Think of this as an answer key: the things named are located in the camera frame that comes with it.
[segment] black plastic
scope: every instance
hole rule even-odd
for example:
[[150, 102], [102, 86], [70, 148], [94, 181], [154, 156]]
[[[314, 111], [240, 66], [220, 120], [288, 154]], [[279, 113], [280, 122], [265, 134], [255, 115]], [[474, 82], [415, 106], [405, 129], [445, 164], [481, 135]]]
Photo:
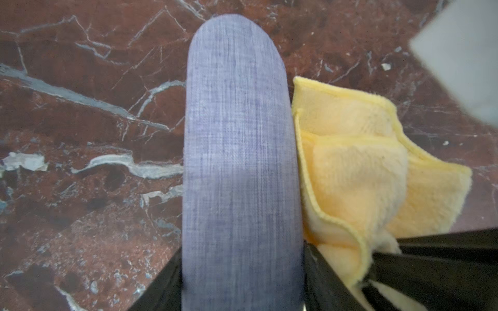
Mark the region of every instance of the black plastic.
[[430, 311], [498, 310], [498, 230], [400, 239], [403, 254], [373, 255], [368, 278]]

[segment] folded cloth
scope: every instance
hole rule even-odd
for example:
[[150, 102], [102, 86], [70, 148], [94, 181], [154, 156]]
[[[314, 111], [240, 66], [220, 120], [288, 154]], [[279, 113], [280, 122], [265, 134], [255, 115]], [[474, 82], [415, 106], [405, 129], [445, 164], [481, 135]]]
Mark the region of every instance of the folded cloth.
[[388, 99], [296, 77], [292, 112], [305, 238], [353, 294], [372, 252], [450, 229], [472, 171], [410, 141]]

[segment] red marble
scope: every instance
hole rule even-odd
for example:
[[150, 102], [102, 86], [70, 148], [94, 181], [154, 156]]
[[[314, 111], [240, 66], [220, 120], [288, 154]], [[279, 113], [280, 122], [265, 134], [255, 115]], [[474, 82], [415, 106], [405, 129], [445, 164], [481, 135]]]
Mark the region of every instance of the red marble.
[[182, 163], [188, 46], [205, 20], [224, 13], [270, 35], [291, 95], [301, 75], [392, 100], [414, 142], [474, 170], [453, 230], [497, 226], [496, 130], [466, 116], [408, 49], [446, 2], [5, 1], [0, 159], [38, 153], [49, 166], [0, 179], [0, 309], [71, 310], [74, 300], [86, 310], [126, 310], [178, 248], [181, 197], [152, 196], [147, 205], [141, 195], [165, 194], [181, 175], [72, 169], [106, 154]]

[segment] white speck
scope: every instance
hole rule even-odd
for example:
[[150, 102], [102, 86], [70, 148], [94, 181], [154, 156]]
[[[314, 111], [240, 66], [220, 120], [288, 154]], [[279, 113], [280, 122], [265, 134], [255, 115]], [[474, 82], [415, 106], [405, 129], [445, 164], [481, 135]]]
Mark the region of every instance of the white speck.
[[95, 295], [99, 293], [99, 289], [97, 288], [97, 281], [93, 281], [90, 284], [90, 291], [94, 293]]
[[121, 164], [128, 167], [129, 172], [135, 176], [142, 178], [159, 179], [164, 177], [171, 177], [183, 173], [183, 166], [180, 164], [150, 164], [133, 162], [133, 157], [129, 154], [106, 154], [98, 156], [90, 160], [89, 164], [81, 169], [76, 170], [71, 168], [73, 174], [88, 170], [90, 168], [103, 165], [103, 164]]
[[14, 171], [20, 166], [30, 171], [47, 171], [48, 163], [45, 163], [45, 157], [39, 154], [25, 154], [10, 152], [8, 157], [3, 159], [6, 171]]
[[139, 294], [142, 295], [142, 293], [145, 291], [145, 285], [144, 284], [137, 284], [136, 286], [136, 291], [133, 294]]
[[334, 71], [332, 70], [332, 68], [330, 68], [329, 66], [327, 66], [327, 64], [325, 64], [325, 66], [324, 66], [324, 67], [325, 67], [325, 70], [326, 70], [326, 71], [328, 71], [328, 72], [334, 72]]
[[49, 247], [50, 245], [48, 244], [42, 245], [40, 248], [38, 248], [37, 252], [43, 254]]
[[391, 70], [391, 64], [388, 64], [388, 63], [382, 63], [382, 64], [381, 64], [381, 66], [382, 66], [382, 69], [383, 69], [384, 71]]

